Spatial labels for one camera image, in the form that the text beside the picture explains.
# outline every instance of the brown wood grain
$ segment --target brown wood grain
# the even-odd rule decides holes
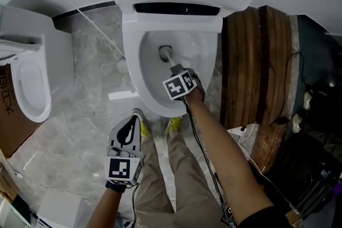
[[[261,77],[261,37],[258,9],[252,9],[253,32],[254,32],[254,76],[253,76],[253,92],[251,109],[248,116],[248,123],[253,123],[257,120],[257,110],[260,92],[260,77]]]
[[[270,104],[268,105],[269,108],[269,118],[268,118],[268,124],[271,124],[279,115],[280,108],[282,107],[283,102],[283,90],[284,90],[284,82],[285,77],[284,73],[282,71],[285,69],[285,65],[283,64],[283,49],[286,51],[286,36],[283,34],[285,32],[285,29],[282,30],[282,14],[280,11],[276,9],[273,10],[273,16],[274,16],[274,25],[275,25],[275,57],[271,59],[272,64],[272,71],[274,73],[274,90],[273,90],[273,98],[270,100]]]
[[[279,148],[284,141],[285,134],[286,124],[273,123],[259,126],[251,158],[263,174],[272,167]]]
[[[266,101],[269,83],[269,27],[268,27],[268,14],[267,6],[259,8],[259,21],[260,21],[260,90],[259,101],[256,110],[255,121],[258,124],[263,124],[264,116],[266,115]]]
[[[247,125],[254,122],[249,120],[253,99],[253,83],[255,70],[255,39],[253,10],[254,8],[249,7],[244,12],[246,26],[246,85],[242,125]]]
[[[220,123],[225,126],[227,121],[227,100],[228,100],[228,19],[223,18],[221,33],[222,49],[222,91],[221,91],[221,109]]]
[[[238,81],[236,96],[236,111],[234,125],[243,125],[243,111],[246,92],[246,74],[247,74],[247,50],[246,50],[246,26],[243,12],[236,13],[237,41],[238,41]]]
[[[268,68],[268,86],[266,95],[266,108],[263,116],[262,124],[267,125],[270,123],[271,111],[273,108],[273,97],[275,92],[276,83],[276,60],[277,60],[277,47],[276,47],[276,28],[273,10],[267,7],[267,26],[268,26],[268,39],[269,39],[269,68]]]
[[[228,27],[228,85],[227,85],[227,112],[225,128],[234,127],[237,82],[238,82],[238,40],[236,14],[227,18]]]

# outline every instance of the sneaker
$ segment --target sneaker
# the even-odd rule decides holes
[[[169,123],[167,124],[167,127],[164,131],[164,135],[167,136],[171,130],[179,131],[181,127],[181,122],[181,117],[170,118]]]
[[[303,118],[297,113],[292,117],[292,131],[293,133],[298,133],[301,128],[299,124],[303,121]]]
[[[305,92],[304,93],[304,105],[303,105],[303,108],[305,110],[309,110],[310,109],[310,101],[312,99],[312,96],[309,94],[309,92]]]
[[[140,109],[134,108],[132,110],[132,115],[137,115],[139,120],[140,120],[140,134],[141,134],[141,137],[148,136],[150,134],[150,131],[147,128],[146,118],[144,116],[144,113]]]

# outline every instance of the black sleeve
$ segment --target black sleeve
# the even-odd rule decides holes
[[[254,213],[244,219],[239,228],[291,228],[285,215],[281,214],[275,206],[271,206]]]

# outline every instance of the white toilet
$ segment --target white toilet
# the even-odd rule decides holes
[[[159,47],[170,45],[175,62],[191,67],[206,90],[215,65],[217,34],[223,18],[246,9],[253,0],[115,0],[122,10],[123,46],[127,66],[142,101],[165,117],[185,114],[171,101],[162,82],[170,64],[159,58]]]
[[[0,5],[0,65],[6,64],[21,111],[43,122],[75,83],[71,34],[45,15]]]

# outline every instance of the glove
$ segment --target glove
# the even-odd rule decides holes
[[[106,188],[109,188],[109,189],[111,189],[113,191],[116,191],[116,192],[122,194],[126,190],[126,185],[124,185],[124,184],[115,184],[115,183],[112,183],[109,180],[107,180]]]
[[[202,94],[202,101],[204,101],[205,92],[204,92],[204,89],[202,87],[201,80],[198,78],[198,75],[195,73],[195,71],[192,68],[185,68],[185,69],[189,72],[191,78],[196,82],[197,88],[199,89],[199,91]]]

